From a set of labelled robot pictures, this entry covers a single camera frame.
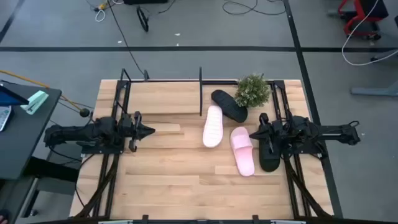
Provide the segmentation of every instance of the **pink slipper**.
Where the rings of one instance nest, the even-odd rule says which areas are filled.
[[[244,127],[235,128],[231,133],[231,146],[234,151],[236,165],[242,176],[254,174],[253,145],[249,133]]]
[[[203,130],[203,144],[216,147],[223,139],[223,111],[219,106],[211,105],[207,111],[207,119]]]

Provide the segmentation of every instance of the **yellow cable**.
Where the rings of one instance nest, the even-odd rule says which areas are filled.
[[[8,72],[8,71],[5,71],[5,70],[0,70],[0,73],[4,73],[4,74],[6,74],[6,75],[10,75],[10,76],[12,76],[12,77],[19,78],[19,79],[21,79],[21,80],[25,80],[25,81],[27,81],[27,82],[31,82],[31,83],[33,83],[33,84],[42,86],[42,87],[44,87],[44,88],[50,88],[50,87],[49,87],[48,85],[46,85],[46,84],[43,84],[43,83],[38,82],[38,81],[35,81],[35,80],[31,80],[31,79],[29,79],[29,78],[26,78],[26,77],[23,77],[23,76],[20,76],[20,75],[16,75],[16,74],[14,74],[14,73],[12,73],[12,72]],[[61,95],[61,97],[62,97],[64,100],[66,100],[68,103],[70,103],[72,106],[74,106],[76,109],[78,109],[79,111],[81,111],[80,107],[78,107],[76,104],[74,104],[72,101],[70,101],[66,96]]]

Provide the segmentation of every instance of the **black metal frame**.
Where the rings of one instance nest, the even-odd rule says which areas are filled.
[[[115,98],[114,98],[113,109],[112,109],[112,117],[114,117],[114,118],[116,117],[118,107],[121,107],[123,112],[126,111],[126,108],[128,107],[130,89],[132,88],[131,84],[132,83],[142,83],[142,82],[198,82],[200,94],[201,94],[200,105],[199,105],[200,115],[202,114],[202,109],[203,109],[203,105],[202,105],[203,104],[203,97],[202,97],[203,85],[237,85],[238,84],[238,82],[236,80],[203,80],[201,68],[199,70],[199,79],[198,80],[150,80],[149,76],[146,76],[146,78],[144,80],[131,80],[129,75],[125,71],[125,69],[122,69],[121,78],[120,78],[120,80],[118,80],[118,84],[116,86]],[[272,90],[272,99],[273,99],[273,104],[274,104],[277,119],[282,120],[282,115],[281,115],[280,106],[279,106],[279,99],[277,96],[277,90],[280,90],[280,94],[282,96],[284,112],[285,112],[286,116],[288,114],[290,114],[289,102],[287,101],[287,94],[286,94],[286,90],[285,90],[284,81],[283,80],[268,81],[268,84],[270,84],[270,88]],[[121,95],[121,90],[123,88],[125,89],[125,93],[124,93],[123,105],[121,106],[118,103],[118,101],[119,101],[119,98]],[[288,166],[291,167],[291,163],[290,163],[290,161],[286,161],[286,159],[287,160],[289,160],[289,159],[285,158],[284,160],[285,160],[287,183],[289,186],[290,202],[292,205],[293,216],[296,219],[296,218],[300,217],[299,206],[297,203],[297,196],[296,196],[296,192],[295,192],[294,180],[293,180],[293,178],[291,178],[291,176],[288,173]],[[109,160],[109,156],[104,155],[103,163],[101,165],[101,173],[99,175],[99,177],[100,177],[99,184],[103,183],[103,181],[104,181],[106,169],[108,166],[108,160]],[[303,186],[305,188],[305,182],[304,182],[304,178],[303,178],[302,166],[301,166],[301,161],[300,161],[299,155],[294,155],[294,161],[295,161],[295,168],[297,171],[298,181],[300,181],[301,187]],[[119,162],[119,155],[114,155],[113,164],[116,164],[116,168],[118,166],[118,162]],[[117,174],[115,172],[114,177],[112,177],[112,179],[109,182],[108,197],[107,197],[107,201],[106,201],[106,208],[105,208],[105,214],[104,214],[106,217],[110,217],[110,214],[111,214],[114,186],[116,184],[116,175]],[[302,202],[303,202],[303,207],[304,207],[304,216],[311,217],[309,202],[307,201],[307,198],[304,197],[303,194],[302,194]],[[101,203],[101,199],[99,198],[97,203],[95,204],[95,208],[93,211],[94,217],[97,217],[99,214],[100,203]]]

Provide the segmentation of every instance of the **green plant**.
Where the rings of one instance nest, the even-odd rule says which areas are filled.
[[[235,101],[239,106],[264,106],[268,102],[270,90],[263,75],[253,73],[238,81]]]

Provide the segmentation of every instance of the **black wheel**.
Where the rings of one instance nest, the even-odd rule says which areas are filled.
[[[381,36],[379,34],[376,34],[373,36],[373,40],[380,40]]]
[[[39,212],[36,210],[36,209],[32,209],[31,211],[30,211],[30,214],[29,214],[29,216],[36,216],[37,214],[39,214]]]

